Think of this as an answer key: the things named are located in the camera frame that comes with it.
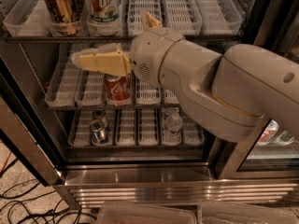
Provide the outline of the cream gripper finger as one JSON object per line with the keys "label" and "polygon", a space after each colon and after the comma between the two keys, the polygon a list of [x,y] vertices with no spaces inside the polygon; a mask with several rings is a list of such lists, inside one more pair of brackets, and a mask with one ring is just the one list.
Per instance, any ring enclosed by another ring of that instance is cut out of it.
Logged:
{"label": "cream gripper finger", "polygon": [[72,63],[85,71],[126,77],[132,73],[130,55],[121,43],[109,43],[97,48],[82,49],[71,55]]}
{"label": "cream gripper finger", "polygon": [[148,11],[142,12],[141,22],[144,31],[161,28],[163,26],[163,24],[159,20],[157,20],[153,15],[151,15]]}

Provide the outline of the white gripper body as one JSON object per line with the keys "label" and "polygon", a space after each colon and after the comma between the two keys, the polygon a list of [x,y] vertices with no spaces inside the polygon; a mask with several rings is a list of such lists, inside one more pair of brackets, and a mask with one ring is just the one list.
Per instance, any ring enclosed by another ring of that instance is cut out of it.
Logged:
{"label": "white gripper body", "polygon": [[130,47],[131,64],[135,76],[159,88],[160,68],[167,52],[184,36],[170,28],[149,29],[136,36]]}

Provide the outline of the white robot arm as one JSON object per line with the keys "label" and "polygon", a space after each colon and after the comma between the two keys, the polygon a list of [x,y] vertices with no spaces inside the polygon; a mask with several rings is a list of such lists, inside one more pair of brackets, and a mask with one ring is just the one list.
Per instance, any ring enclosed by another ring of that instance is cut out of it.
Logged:
{"label": "white robot arm", "polygon": [[173,92],[189,118],[219,138],[240,142],[263,118],[299,137],[299,64],[260,47],[238,44],[219,54],[188,41],[145,12],[129,51],[83,49],[83,70],[129,74]]}

